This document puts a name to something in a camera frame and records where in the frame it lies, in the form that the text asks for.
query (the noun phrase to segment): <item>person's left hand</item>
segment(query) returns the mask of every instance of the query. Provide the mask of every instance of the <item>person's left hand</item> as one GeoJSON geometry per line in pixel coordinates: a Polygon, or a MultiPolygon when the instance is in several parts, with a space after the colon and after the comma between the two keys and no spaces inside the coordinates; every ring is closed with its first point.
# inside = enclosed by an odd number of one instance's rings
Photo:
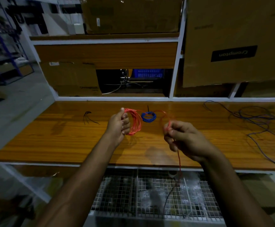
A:
{"type": "Polygon", "coordinates": [[[122,107],[117,114],[111,116],[105,133],[111,137],[112,141],[115,142],[115,148],[117,148],[124,139],[125,134],[129,132],[130,121],[128,114],[124,113],[124,108],[122,107]]]}

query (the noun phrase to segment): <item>blue wire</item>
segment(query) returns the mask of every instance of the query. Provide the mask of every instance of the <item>blue wire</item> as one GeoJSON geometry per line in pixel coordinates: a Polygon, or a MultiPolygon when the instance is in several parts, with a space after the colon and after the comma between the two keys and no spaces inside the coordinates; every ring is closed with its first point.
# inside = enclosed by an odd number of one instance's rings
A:
{"type": "Polygon", "coordinates": [[[147,111],[142,113],[141,117],[144,122],[153,122],[156,119],[156,114],[152,111],[147,111]]]}
{"type": "Polygon", "coordinates": [[[253,132],[253,133],[249,133],[247,134],[247,136],[252,139],[253,142],[255,142],[255,144],[257,145],[258,149],[260,150],[260,152],[269,160],[271,161],[272,163],[275,164],[275,161],[272,160],[271,158],[269,158],[264,152],[263,150],[261,149],[260,145],[257,143],[257,141],[255,141],[255,139],[251,136],[251,135],[255,135],[255,134],[260,134],[260,133],[264,133],[264,132],[269,132],[273,135],[275,135],[275,133],[273,133],[272,131],[269,130],[270,126],[269,126],[269,123],[268,121],[269,120],[275,120],[275,115],[272,115],[272,113],[264,108],[264,107],[260,107],[260,106],[247,106],[247,107],[243,107],[241,108],[239,111],[237,112],[232,112],[230,111],[229,109],[227,109],[223,104],[219,103],[219,102],[215,102],[215,101],[212,101],[212,100],[208,100],[206,102],[204,102],[203,106],[209,110],[209,111],[212,111],[210,110],[207,106],[206,106],[206,103],[207,102],[214,102],[214,103],[218,103],[220,106],[222,106],[224,109],[226,109],[228,112],[230,112],[234,117],[237,117],[237,118],[241,118],[243,120],[246,120],[250,123],[253,123],[259,127],[261,127],[263,130],[262,131],[259,131],[259,132],[253,132]],[[243,109],[245,108],[250,108],[250,107],[257,107],[257,108],[260,108],[260,109],[264,109],[267,114],[261,114],[261,115],[257,115],[257,116],[252,116],[252,115],[249,115],[249,114],[246,114],[244,112],[242,112],[243,109]]]}

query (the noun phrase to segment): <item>barcode label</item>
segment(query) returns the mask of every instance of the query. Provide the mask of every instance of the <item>barcode label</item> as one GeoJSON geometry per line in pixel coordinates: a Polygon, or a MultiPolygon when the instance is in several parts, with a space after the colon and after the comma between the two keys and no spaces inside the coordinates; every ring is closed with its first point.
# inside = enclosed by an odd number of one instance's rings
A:
{"type": "Polygon", "coordinates": [[[57,65],[60,65],[59,62],[49,62],[49,65],[50,66],[57,66],[57,65]]]}

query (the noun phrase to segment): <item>blue basket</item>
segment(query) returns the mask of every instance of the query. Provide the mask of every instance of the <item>blue basket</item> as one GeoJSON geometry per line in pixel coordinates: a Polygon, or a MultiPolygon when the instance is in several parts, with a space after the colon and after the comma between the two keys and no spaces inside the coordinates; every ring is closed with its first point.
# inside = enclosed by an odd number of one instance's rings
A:
{"type": "Polygon", "coordinates": [[[162,78],[164,69],[133,69],[133,78],[162,78]]]}

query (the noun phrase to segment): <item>forearm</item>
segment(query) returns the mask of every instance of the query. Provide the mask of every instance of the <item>forearm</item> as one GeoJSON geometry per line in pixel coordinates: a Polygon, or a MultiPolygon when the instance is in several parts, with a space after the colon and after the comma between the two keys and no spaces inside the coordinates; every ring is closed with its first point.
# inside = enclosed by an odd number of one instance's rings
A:
{"type": "Polygon", "coordinates": [[[275,223],[241,182],[231,163],[219,153],[201,163],[227,226],[269,226],[275,223]]]}
{"type": "Polygon", "coordinates": [[[115,145],[104,134],[78,171],[47,205],[38,226],[82,226],[102,182],[115,145]]]}

